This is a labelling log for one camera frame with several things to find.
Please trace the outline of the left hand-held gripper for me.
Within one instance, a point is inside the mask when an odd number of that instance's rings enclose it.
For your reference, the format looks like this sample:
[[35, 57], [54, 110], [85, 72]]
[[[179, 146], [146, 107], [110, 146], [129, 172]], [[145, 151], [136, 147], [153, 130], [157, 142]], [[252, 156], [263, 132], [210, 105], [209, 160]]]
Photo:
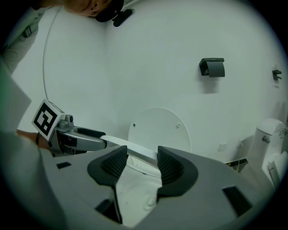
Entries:
[[75, 155], [86, 153], [86, 150], [102, 150], [106, 141], [101, 139], [105, 132], [77, 127], [74, 130], [76, 139], [68, 137], [68, 132], [75, 126], [73, 116], [64, 113], [54, 103], [44, 99], [32, 120], [32, 125], [46, 141], [52, 155]]

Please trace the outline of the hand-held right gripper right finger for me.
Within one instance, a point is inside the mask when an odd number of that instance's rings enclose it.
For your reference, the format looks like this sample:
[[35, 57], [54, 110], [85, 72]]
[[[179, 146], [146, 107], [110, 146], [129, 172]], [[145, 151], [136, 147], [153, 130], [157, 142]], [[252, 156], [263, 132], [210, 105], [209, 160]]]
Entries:
[[129, 154], [160, 171], [156, 205], [133, 230], [239, 230], [265, 207], [265, 194], [222, 162], [159, 146]]

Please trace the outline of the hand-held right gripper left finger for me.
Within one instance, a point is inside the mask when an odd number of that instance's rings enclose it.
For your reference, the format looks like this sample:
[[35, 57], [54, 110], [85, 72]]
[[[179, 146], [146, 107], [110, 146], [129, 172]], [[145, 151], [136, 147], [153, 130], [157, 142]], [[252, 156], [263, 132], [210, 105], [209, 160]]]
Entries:
[[55, 158], [72, 190], [109, 221], [122, 224], [116, 185], [126, 167], [126, 146]]

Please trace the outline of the white toilet with seat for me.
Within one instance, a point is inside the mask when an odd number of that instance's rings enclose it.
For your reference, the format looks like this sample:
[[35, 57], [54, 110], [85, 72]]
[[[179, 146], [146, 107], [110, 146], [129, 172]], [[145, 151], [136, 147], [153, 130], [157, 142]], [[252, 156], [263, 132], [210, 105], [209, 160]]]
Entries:
[[106, 141], [107, 146], [127, 146], [128, 155], [131, 155], [155, 168], [158, 167], [158, 154], [156, 151], [113, 136], [103, 135], [100, 139]]

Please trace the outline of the person's left forearm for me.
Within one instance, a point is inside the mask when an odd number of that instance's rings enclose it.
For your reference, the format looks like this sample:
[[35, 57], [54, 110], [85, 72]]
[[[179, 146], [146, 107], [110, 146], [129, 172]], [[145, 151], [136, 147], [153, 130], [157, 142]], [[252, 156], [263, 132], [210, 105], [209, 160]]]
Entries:
[[19, 129], [16, 131], [16, 133], [19, 136], [30, 139], [31, 141], [36, 143], [39, 148], [49, 150], [48, 142], [46, 141], [44, 137], [40, 135], [40, 133], [25, 132]]

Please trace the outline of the white toilet bowl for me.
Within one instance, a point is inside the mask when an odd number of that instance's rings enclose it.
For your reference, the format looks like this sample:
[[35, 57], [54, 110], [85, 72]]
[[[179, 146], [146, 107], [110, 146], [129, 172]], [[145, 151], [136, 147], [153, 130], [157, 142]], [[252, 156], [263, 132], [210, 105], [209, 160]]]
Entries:
[[158, 168], [129, 156], [116, 186], [122, 224], [130, 228], [138, 225], [155, 208], [161, 186]]

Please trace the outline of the white toilet lid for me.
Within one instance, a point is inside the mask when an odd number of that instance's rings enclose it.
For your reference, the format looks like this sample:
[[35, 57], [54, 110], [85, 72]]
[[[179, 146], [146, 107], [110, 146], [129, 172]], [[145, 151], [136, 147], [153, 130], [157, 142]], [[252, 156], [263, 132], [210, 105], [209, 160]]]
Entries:
[[159, 146], [191, 152], [189, 132], [170, 110], [154, 107], [140, 112], [132, 121], [128, 141], [157, 151]]

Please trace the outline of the white toilet with chrome lever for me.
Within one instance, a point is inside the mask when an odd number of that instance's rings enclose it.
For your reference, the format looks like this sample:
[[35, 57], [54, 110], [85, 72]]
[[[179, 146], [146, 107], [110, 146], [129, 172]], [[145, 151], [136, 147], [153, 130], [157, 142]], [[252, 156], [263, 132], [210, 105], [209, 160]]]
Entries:
[[247, 161], [257, 183], [276, 189], [288, 170], [288, 152], [282, 150], [285, 125], [277, 119], [265, 119], [255, 131]]

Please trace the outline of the person's white shirt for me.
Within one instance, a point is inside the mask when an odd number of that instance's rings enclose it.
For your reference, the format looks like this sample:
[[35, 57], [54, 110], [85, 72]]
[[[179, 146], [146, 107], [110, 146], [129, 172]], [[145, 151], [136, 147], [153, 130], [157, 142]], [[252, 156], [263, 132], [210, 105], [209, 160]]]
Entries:
[[16, 22], [0, 49], [0, 70], [8, 75], [13, 74], [33, 45], [45, 11], [62, 5], [63, 0], [29, 0], [28, 9]]

